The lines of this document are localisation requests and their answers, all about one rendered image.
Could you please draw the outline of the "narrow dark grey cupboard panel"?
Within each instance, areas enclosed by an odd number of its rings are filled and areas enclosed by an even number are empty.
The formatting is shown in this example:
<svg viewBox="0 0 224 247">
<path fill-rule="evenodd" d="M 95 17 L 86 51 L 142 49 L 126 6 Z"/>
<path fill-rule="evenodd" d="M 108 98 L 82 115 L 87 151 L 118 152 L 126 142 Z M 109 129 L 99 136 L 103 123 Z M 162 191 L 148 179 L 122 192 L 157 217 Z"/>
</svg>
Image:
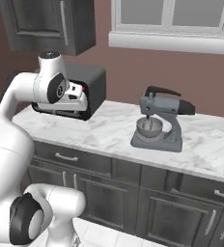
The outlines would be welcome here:
<svg viewBox="0 0 224 247">
<path fill-rule="evenodd" d="M 140 184 L 140 164 L 117 158 L 113 158 L 111 162 L 113 179 L 136 186 Z"/>
</svg>

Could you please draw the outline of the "white window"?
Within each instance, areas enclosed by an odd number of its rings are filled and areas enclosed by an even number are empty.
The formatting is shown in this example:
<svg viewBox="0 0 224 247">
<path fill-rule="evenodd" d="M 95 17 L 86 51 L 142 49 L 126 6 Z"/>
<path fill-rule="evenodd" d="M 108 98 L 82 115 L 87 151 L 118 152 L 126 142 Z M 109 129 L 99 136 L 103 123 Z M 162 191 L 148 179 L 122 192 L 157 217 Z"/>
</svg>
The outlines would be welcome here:
<svg viewBox="0 0 224 247">
<path fill-rule="evenodd" d="M 111 0 L 108 42 L 224 55 L 224 0 Z"/>
</svg>

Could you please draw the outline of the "dark grey drawer front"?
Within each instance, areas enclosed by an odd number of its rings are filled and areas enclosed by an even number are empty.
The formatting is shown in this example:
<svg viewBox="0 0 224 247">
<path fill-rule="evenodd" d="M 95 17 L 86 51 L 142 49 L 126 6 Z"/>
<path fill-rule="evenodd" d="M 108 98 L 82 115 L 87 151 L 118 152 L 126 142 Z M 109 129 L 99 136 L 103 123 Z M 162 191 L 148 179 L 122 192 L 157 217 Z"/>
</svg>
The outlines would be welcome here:
<svg viewBox="0 0 224 247">
<path fill-rule="evenodd" d="M 224 198 L 213 193 L 215 189 L 224 193 L 224 182 L 208 178 L 199 178 L 151 166 L 143 166 L 141 186 L 156 191 L 180 194 L 224 204 Z"/>
<path fill-rule="evenodd" d="M 77 169 L 99 173 L 105 176 L 111 176 L 111 161 L 109 157 L 43 142 L 36 142 L 35 150 L 38 158 L 50 160 L 66 166 L 72 166 Z M 71 162 L 58 158 L 55 156 L 56 152 L 68 157 L 78 157 L 78 161 Z"/>
</svg>

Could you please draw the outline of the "black toaster oven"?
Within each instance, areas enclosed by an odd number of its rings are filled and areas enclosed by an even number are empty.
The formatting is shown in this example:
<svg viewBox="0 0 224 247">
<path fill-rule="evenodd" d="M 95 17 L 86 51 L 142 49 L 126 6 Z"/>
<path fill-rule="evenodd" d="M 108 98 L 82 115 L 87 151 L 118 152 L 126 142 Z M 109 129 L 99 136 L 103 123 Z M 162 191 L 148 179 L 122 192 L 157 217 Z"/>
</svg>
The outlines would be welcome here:
<svg viewBox="0 0 224 247">
<path fill-rule="evenodd" d="M 65 94 L 80 95 L 84 93 L 88 100 L 86 111 L 43 110 L 38 103 L 32 108 L 39 113 L 62 116 L 88 121 L 106 99 L 106 71 L 102 67 L 66 64 L 70 87 Z"/>
</svg>

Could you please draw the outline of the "dark grey wall cupboard door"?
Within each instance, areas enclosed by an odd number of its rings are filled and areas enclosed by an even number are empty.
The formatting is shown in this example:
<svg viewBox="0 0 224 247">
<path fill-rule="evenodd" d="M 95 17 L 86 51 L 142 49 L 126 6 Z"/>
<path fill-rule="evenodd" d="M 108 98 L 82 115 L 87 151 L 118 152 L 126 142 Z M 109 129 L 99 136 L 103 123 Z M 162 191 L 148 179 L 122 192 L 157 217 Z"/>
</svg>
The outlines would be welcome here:
<svg viewBox="0 0 224 247">
<path fill-rule="evenodd" d="M 77 56 L 96 45 L 94 0 L 64 0 L 69 45 L 63 36 L 61 0 L 0 0 L 11 51 L 57 51 Z"/>
</svg>

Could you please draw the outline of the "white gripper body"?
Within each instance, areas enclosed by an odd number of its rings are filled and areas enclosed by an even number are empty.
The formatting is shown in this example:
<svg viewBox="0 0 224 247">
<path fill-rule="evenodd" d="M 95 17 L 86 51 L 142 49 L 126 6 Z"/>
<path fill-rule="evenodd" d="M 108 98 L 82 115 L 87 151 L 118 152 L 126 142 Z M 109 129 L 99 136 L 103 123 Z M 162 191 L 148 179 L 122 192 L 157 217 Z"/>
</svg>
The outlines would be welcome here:
<svg viewBox="0 0 224 247">
<path fill-rule="evenodd" d="M 43 110 L 67 110 L 67 111 L 86 111 L 88 100 L 84 93 L 78 95 L 64 94 L 64 96 L 54 104 L 39 103 L 38 106 Z"/>
</svg>

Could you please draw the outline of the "grey stand mixer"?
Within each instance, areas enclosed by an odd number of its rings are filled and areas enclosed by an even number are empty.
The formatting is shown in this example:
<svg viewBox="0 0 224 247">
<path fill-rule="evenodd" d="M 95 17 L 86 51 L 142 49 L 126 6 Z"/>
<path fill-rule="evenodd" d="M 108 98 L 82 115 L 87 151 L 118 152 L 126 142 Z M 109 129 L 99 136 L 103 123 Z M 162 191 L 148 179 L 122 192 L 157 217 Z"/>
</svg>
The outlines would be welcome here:
<svg viewBox="0 0 224 247">
<path fill-rule="evenodd" d="M 181 96 L 169 89 L 149 86 L 139 100 L 143 117 L 136 122 L 130 144 L 140 149 L 181 152 L 182 129 L 177 116 L 194 115 L 195 106 L 183 99 L 157 96 L 158 93 Z"/>
</svg>

